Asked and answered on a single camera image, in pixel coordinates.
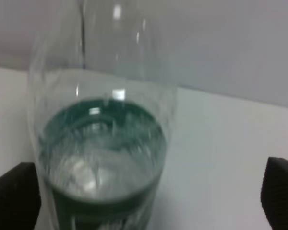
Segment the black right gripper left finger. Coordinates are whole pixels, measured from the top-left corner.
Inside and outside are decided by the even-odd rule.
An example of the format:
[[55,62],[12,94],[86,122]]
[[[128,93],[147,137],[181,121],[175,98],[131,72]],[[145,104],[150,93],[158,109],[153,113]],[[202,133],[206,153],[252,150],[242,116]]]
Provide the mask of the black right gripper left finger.
[[33,230],[40,208],[34,163],[21,162],[0,177],[0,230]]

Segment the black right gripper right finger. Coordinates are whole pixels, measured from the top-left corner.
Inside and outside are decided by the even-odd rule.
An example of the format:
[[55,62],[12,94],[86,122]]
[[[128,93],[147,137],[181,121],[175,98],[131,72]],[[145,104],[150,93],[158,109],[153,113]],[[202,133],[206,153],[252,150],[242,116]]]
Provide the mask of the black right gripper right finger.
[[260,201],[271,228],[288,230],[288,160],[268,158]]

